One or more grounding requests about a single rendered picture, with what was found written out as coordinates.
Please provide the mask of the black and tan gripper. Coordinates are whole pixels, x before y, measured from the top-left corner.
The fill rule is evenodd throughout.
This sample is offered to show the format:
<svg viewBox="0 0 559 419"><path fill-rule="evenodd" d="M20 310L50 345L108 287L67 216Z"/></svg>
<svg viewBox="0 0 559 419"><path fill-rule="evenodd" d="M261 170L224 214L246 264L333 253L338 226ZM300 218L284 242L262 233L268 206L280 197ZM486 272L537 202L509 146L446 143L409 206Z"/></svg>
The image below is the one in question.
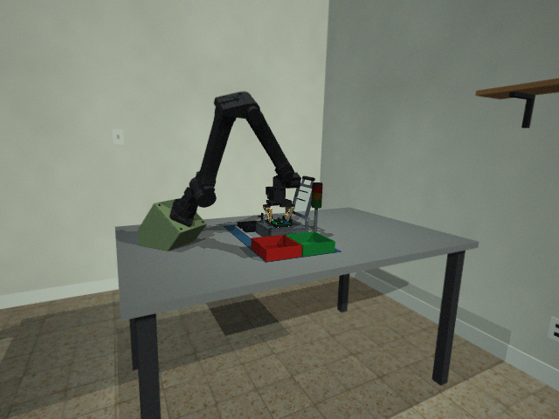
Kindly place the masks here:
<svg viewBox="0 0 559 419"><path fill-rule="evenodd" d="M287 221L289 221L289 218L295 209L295 205L292 204L292 201L286 199L286 189L282 189L282 191L280 191L280 189L273 189L273 200L266 200L266 203L267 204L263 204L263 209L267 215L269 223L271 223L273 213L271 206L279 205L281 208L285 207Z"/></svg>

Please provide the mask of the green bin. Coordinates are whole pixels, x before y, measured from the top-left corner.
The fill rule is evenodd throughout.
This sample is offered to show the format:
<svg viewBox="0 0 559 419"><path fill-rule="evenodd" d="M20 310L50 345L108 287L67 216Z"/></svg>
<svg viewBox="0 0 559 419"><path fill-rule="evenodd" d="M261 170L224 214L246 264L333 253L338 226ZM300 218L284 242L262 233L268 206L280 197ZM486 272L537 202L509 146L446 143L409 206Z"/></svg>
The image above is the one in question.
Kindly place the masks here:
<svg viewBox="0 0 559 419"><path fill-rule="evenodd" d="M335 241L315 231L286 234L285 236L302 245L302 257L335 252Z"/></svg>

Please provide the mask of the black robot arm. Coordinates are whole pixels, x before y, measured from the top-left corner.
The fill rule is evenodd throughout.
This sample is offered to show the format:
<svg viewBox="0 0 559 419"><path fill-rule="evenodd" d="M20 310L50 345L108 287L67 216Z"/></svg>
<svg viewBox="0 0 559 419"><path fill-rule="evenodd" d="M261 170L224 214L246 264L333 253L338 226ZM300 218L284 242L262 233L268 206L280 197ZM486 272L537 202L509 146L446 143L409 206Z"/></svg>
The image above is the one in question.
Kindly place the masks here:
<svg viewBox="0 0 559 419"><path fill-rule="evenodd" d="M198 206L209 207L217 199L214 192L217 172L236 118L247 120L276 168L277 175L273 177L273 186L266 187L267 199L273 200L273 189L282 191L300 186L301 177L294 172L259 105L248 92L216 97L214 105L214 121L200 171L191 179L190 186L183 192L184 196L173 202L170 213L170 219L188 227L192 225Z"/></svg>

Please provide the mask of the red open box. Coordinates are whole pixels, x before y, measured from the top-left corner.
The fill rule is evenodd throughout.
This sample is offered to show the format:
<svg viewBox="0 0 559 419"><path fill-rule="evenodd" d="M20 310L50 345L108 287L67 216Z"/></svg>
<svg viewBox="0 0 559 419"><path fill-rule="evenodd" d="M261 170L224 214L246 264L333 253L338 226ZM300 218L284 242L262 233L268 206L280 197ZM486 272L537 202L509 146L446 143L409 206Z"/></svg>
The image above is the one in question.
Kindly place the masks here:
<svg viewBox="0 0 559 419"><path fill-rule="evenodd" d="M301 257L302 245L285 235L253 237L251 249L266 262Z"/></svg>

